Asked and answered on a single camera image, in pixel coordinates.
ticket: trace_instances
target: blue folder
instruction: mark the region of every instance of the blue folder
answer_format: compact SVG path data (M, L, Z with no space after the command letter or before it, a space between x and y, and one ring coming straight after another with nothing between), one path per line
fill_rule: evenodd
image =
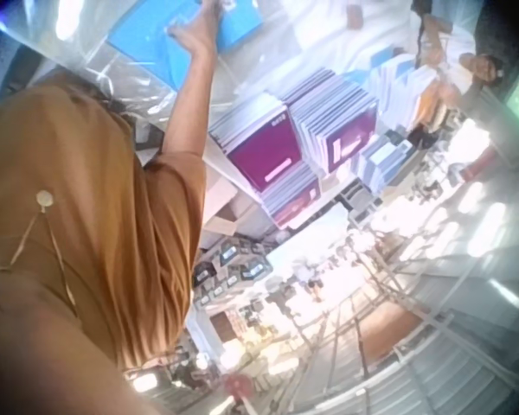
M217 49L223 53L262 24L253 0L223 2ZM115 26L108 41L120 52L179 90L189 70L190 54L166 33L174 24L194 20L200 10L195 0L142 0Z

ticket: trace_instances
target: person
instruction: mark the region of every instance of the person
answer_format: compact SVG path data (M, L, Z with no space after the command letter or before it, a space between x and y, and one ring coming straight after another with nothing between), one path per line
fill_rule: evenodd
M156 413L121 370L169 350L189 308L220 12L170 29L191 63L144 168L77 86L0 105L0 413Z
M492 85L503 77L503 63L489 54L476 54L475 38L467 30L430 14L423 15L423 28L420 62L439 71L439 96L449 106L458 104L474 79Z

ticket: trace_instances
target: purple book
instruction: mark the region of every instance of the purple book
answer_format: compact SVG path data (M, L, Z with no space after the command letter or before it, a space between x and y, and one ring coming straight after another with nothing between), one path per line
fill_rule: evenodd
M288 111L259 128L227 156L257 190L265 190L302 159Z
M353 157L368 143L375 132L376 113L376 106L368 108L367 111L357 115L354 121L327 137L327 167L330 173Z
M319 199L320 196L321 189L319 188L319 180L316 179L272 216L275 223L278 227L284 227L290 220L294 219L304 209L310 206L312 202Z

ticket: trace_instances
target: plastic sheet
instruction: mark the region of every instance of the plastic sheet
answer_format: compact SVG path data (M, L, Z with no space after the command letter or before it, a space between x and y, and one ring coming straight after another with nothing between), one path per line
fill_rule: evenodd
M91 81L125 111L164 128L176 92L106 40L115 23L138 0L55 0L11 2L0 10L0 29L52 61ZM213 118L235 100L286 76L319 67L336 73L369 69L373 53L388 46L410 49L417 37L411 0L254 0L263 26L219 57ZM349 6L361 6L362 28L349 29ZM252 197L240 172L209 142L204 159Z

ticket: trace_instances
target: hand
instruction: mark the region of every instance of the hand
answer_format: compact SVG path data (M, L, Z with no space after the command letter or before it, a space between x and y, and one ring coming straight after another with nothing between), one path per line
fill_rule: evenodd
M437 67L444 58L444 49L440 46L432 46L426 53L426 64Z
M173 36L192 57L214 59L217 55L215 38L221 16L221 0L202 0L196 19L186 26L172 26L168 33Z

